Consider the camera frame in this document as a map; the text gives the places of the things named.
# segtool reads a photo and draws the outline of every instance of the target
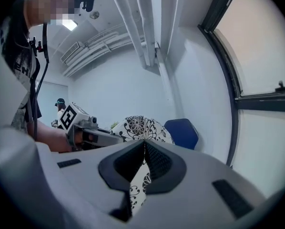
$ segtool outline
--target blue chair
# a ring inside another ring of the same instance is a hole
[[[199,140],[198,132],[188,119],[168,120],[164,127],[178,146],[193,150]]]

